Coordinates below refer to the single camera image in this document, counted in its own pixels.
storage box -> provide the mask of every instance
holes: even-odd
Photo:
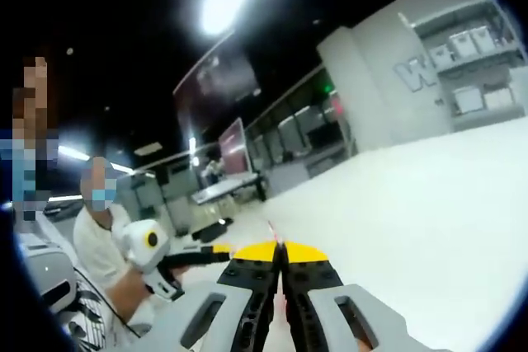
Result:
[[[488,92],[484,95],[486,107],[490,110],[513,105],[512,91],[509,87]]]
[[[439,45],[434,49],[430,49],[429,55],[435,65],[439,68],[449,66],[453,63],[453,57],[451,56],[451,52],[447,45]]]
[[[455,95],[456,104],[461,114],[482,110],[484,108],[482,94],[478,87],[459,88],[453,94]]]
[[[458,58],[471,57],[479,53],[468,31],[451,35],[449,42]]]
[[[488,53],[495,50],[496,46],[493,37],[487,26],[480,26],[471,30],[471,37],[481,53]]]
[[[509,87],[499,90],[499,96],[502,106],[508,107],[513,105],[512,90]]]
[[[501,97],[499,92],[497,91],[488,92],[484,94],[484,101],[486,102],[486,107],[489,110],[495,110],[502,107]]]

wall lettering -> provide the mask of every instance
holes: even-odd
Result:
[[[435,70],[423,55],[411,58],[406,63],[398,63],[394,66],[394,71],[411,92],[436,85]]]

white box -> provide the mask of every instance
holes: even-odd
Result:
[[[486,107],[489,110],[495,110],[502,107],[501,96],[497,91],[484,94],[484,101],[486,102]]]
[[[513,97],[510,88],[503,88],[502,90],[499,90],[498,93],[502,106],[513,105]]]
[[[493,42],[493,37],[487,26],[480,26],[471,30],[471,37],[478,51],[481,53],[488,53],[495,50],[496,46]]]
[[[429,50],[429,55],[437,67],[449,66],[453,63],[453,57],[447,45],[439,45]]]
[[[482,94],[478,87],[459,88],[453,94],[455,94],[456,103],[462,114],[484,108]]]
[[[510,69],[510,89],[515,103],[522,105],[528,115],[528,66]]]
[[[479,53],[468,31],[451,35],[449,42],[459,58],[471,57]]]

yellow ring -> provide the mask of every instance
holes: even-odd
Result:
[[[156,243],[152,244],[150,243],[150,241],[148,240],[150,238],[151,235],[154,235],[154,237],[156,238]],[[146,235],[145,235],[145,244],[148,246],[148,247],[155,247],[157,244],[158,244],[158,236],[156,235],[156,233],[154,231],[151,231],[151,232],[148,232]]]

cable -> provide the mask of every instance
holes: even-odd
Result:
[[[90,279],[88,279],[88,277],[82,273],[82,271],[78,270],[77,268],[74,268],[75,269],[75,272],[77,272],[79,275],[82,276],[82,278],[84,280],[86,280],[88,282],[88,284],[90,286],[92,286],[92,289],[95,290],[95,292],[99,295],[99,297],[102,299],[102,301],[105,302],[105,304],[110,308],[110,310],[112,311],[112,313],[119,319],[119,321],[121,322],[121,324],[126,328],[126,330],[130,331],[132,334],[134,334],[136,337],[138,338],[141,338],[141,336],[132,328],[130,327],[124,320],[122,317],[119,316],[119,314],[116,312],[116,310],[111,306],[111,304],[106,300],[105,296],[102,295],[101,292],[99,292],[99,289],[97,287],[95,287],[95,285],[90,281]]]

